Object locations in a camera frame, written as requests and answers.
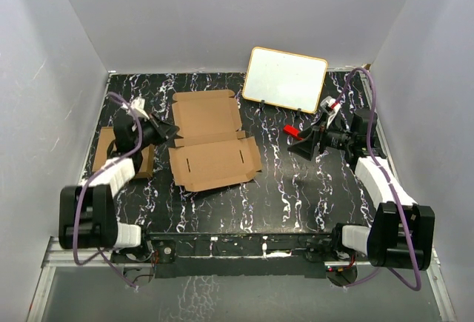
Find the red eraser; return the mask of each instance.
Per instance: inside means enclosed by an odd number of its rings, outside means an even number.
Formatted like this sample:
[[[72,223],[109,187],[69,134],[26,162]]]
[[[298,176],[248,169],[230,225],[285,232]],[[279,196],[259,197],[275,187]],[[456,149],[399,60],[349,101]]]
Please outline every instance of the red eraser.
[[[287,135],[291,135],[294,139],[297,139],[298,141],[303,139],[298,137],[299,131],[295,127],[290,126],[289,124],[286,124],[285,127],[283,127],[283,132],[285,132]]]

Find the gray floor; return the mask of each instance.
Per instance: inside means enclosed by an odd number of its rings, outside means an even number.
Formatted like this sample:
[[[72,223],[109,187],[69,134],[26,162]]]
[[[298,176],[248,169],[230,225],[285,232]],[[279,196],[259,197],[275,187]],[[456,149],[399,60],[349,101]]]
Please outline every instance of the gray floor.
[[[152,280],[134,292],[107,268],[57,268],[43,321],[440,321],[422,277],[420,292],[387,270],[347,291],[324,279],[270,276]]]

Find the black marble surface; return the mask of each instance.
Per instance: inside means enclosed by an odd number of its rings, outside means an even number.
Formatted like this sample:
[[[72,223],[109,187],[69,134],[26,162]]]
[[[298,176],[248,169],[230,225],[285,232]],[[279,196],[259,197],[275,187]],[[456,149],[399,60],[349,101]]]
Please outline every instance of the black marble surface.
[[[328,73],[321,99],[336,97],[347,73]],[[130,182],[117,196],[117,214],[122,222],[141,224],[150,232],[328,232],[338,222],[370,225],[375,214],[367,191],[343,159],[344,153],[329,149],[314,161],[305,161],[287,151],[292,139],[282,132],[285,124],[302,129],[315,115],[302,114],[244,100],[243,73],[115,75],[109,91],[125,99],[142,96],[145,108],[162,119],[173,120],[172,97],[176,92],[231,89],[239,103],[243,130],[255,136],[263,170],[246,184],[186,192],[173,182],[168,151],[156,149],[154,176]],[[356,76],[344,96],[341,113],[349,125],[355,110],[368,107],[361,79]],[[112,126],[120,110],[105,101],[87,159],[90,174],[99,130]]]

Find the flattened cardboard box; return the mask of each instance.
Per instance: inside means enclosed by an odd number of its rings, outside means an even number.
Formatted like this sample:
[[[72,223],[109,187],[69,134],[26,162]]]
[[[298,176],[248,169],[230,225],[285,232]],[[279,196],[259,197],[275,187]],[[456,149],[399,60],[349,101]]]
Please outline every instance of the flattened cardboard box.
[[[169,148],[177,185],[198,192],[245,183],[261,170],[254,137],[245,137],[232,90],[192,91],[173,96],[179,127]]]
[[[96,156],[94,157],[94,163],[92,165],[92,171],[96,172],[101,169],[107,160],[107,148],[110,143],[116,139],[113,134],[112,127],[102,127],[99,134],[99,142],[97,143]],[[140,166],[140,170],[136,173],[133,179],[140,178],[151,178],[153,176],[153,159],[155,158],[155,146],[150,145],[141,151],[143,155],[143,161]]]

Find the metal frame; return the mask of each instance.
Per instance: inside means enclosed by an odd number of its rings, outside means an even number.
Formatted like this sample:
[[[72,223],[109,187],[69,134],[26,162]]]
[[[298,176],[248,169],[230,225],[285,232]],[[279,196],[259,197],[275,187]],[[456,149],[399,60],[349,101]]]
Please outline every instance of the metal frame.
[[[342,67],[342,68],[333,68],[333,69],[328,69],[327,71],[348,71],[353,69],[353,67]],[[107,92],[108,85],[110,83],[110,76],[111,75],[116,75],[115,72],[109,72],[109,78],[107,79],[107,86],[105,88],[105,93]],[[361,80],[362,84],[364,86],[364,92],[366,97],[372,101],[372,92],[370,91],[368,80],[365,77],[364,74],[361,74]],[[381,122],[378,122],[377,125],[377,133],[379,140],[381,142],[382,149],[384,152],[387,154],[387,159],[390,163],[390,166],[393,171],[393,175],[397,178],[398,180],[398,175],[395,170],[395,165],[393,163],[392,156],[390,154],[390,150],[387,146],[387,139],[385,137],[384,131],[381,127]],[[92,146],[92,141],[93,141],[93,135],[90,140],[89,144],[89,150],[90,147]],[[84,160],[84,166],[82,168],[82,172],[84,171],[85,164],[87,162],[87,156]],[[79,259],[86,258],[90,256],[92,253],[94,253],[94,249],[82,249],[79,252]],[[339,265],[343,266],[348,264],[348,262],[340,262],[340,261],[326,261],[326,265]],[[368,261],[360,261],[356,263],[357,265],[370,265]],[[54,279],[54,274],[56,272],[56,267],[63,267],[63,266],[76,266],[74,264],[73,260],[73,254],[70,251],[64,251],[60,246],[59,246],[59,240],[58,238],[51,238],[50,242],[48,244],[47,251],[44,256],[43,264],[42,264],[42,271],[41,271],[41,276],[39,278],[38,286],[36,287],[35,295],[33,297],[33,302],[30,307],[30,313],[28,315],[27,322],[40,322],[44,310],[46,308],[46,303],[47,299],[50,294],[51,286],[53,284],[53,279]],[[108,265],[101,259],[97,258],[92,260],[87,266],[92,266],[92,267],[107,267]],[[119,267],[127,267],[127,268],[148,268],[150,265],[148,263],[127,263],[127,264],[116,264],[116,266]],[[443,276],[441,274],[441,269],[440,269],[440,262],[438,259],[438,255],[436,254],[436,251],[433,247],[433,255],[432,255],[432,261],[430,264],[430,267],[427,270],[427,275],[430,280],[430,285],[431,289],[433,291],[433,294],[435,296],[436,303],[438,305],[438,310],[440,312],[441,320],[443,322],[456,322],[456,316],[454,313],[453,305],[451,304],[450,297],[447,293],[446,286],[444,284]]]

